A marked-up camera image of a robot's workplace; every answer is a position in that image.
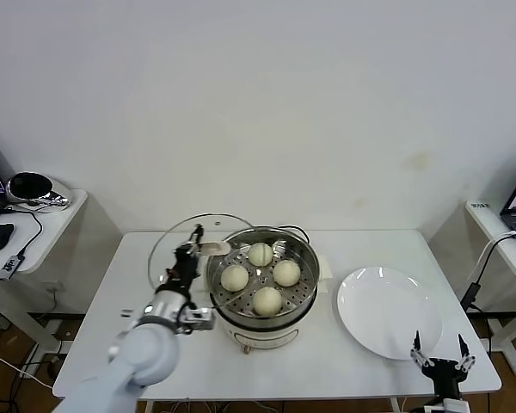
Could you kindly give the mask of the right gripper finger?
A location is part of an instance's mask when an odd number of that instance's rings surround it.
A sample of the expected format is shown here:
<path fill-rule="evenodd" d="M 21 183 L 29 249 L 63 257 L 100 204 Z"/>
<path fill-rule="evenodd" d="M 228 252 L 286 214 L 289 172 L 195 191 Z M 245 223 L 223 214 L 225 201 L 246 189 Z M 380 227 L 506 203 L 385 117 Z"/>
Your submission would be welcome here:
<path fill-rule="evenodd" d="M 469 371 L 475 365 L 476 357 L 470 353 L 468 344 L 460 334 L 458 334 L 458 343 L 461 352 L 461 359 L 458 361 L 455 368 L 458 371 Z"/>
<path fill-rule="evenodd" d="M 410 356 L 418 367 L 428 367 L 431 365 L 431 360 L 421 351 L 421 337 L 420 331 L 418 330 L 415 332 L 415 338 L 413 340 L 413 347 L 410 350 Z"/>

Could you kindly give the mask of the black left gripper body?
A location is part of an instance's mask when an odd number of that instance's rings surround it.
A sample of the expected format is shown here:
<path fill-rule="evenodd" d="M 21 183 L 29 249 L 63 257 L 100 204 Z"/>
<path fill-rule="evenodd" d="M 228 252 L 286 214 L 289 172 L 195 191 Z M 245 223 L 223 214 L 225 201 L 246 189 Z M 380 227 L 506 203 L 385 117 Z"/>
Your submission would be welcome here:
<path fill-rule="evenodd" d="M 163 289 L 189 295 L 194 279 L 199 276 L 198 264 L 198 253 L 193 250 L 193 245 L 188 244 L 187 259 L 175 259 L 174 267 L 167 269 L 167 280 L 163 284 Z"/>

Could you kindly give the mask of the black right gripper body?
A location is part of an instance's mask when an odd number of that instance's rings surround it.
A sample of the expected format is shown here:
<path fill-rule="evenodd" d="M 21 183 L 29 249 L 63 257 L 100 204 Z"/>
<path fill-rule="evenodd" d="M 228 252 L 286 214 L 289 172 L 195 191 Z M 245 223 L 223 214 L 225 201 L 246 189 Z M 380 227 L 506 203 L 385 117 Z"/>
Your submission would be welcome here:
<path fill-rule="evenodd" d="M 422 365 L 421 372 L 432 380 L 435 400 L 462 397 L 459 384 L 467 379 L 467 373 L 457 361 L 432 358 Z"/>

